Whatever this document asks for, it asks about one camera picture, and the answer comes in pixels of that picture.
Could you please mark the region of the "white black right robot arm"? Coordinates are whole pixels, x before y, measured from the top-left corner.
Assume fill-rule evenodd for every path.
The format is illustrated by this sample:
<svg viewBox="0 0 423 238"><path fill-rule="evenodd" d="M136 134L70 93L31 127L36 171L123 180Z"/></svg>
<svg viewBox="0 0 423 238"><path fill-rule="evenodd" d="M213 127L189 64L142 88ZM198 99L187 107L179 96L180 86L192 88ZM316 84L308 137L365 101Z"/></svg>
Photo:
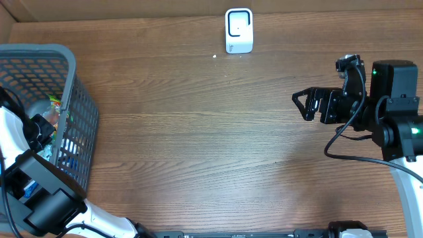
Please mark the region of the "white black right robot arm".
<svg viewBox="0 0 423 238"><path fill-rule="evenodd" d="M422 236L422 115L416 95L418 67L403 59L375 61L371 86L365 87L365 65L358 54L336 61L341 88L309 87L292 95L306 121L320 112L323 124L338 124L324 148L327 157L386 165L397 186L409 237ZM329 153L329 147L351 126L365 131L381 148L382 159Z"/></svg>

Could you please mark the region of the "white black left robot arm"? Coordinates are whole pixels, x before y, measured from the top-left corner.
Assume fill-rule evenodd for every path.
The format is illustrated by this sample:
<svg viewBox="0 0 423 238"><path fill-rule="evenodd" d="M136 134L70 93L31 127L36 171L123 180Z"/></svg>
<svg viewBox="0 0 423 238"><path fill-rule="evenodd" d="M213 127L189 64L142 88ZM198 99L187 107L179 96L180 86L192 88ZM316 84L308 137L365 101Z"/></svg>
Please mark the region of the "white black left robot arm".
<svg viewBox="0 0 423 238"><path fill-rule="evenodd" d="M15 236L21 227L39 237L152 237L142 224L89 202L80 184L39 155L55 130L1 89L1 211Z"/></svg>

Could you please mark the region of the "colourful gummy candy bag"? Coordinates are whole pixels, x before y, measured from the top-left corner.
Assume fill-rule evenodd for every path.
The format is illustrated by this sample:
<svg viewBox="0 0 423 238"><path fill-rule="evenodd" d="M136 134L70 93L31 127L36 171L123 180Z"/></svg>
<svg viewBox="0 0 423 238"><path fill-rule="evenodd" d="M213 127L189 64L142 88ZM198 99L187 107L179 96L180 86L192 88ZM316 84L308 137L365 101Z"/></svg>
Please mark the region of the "colourful gummy candy bag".
<svg viewBox="0 0 423 238"><path fill-rule="evenodd" d="M46 110L42 113L42 116L57 130L59 126L59 117L61 115L61 101L53 95L48 95L48 97L49 103Z"/></svg>

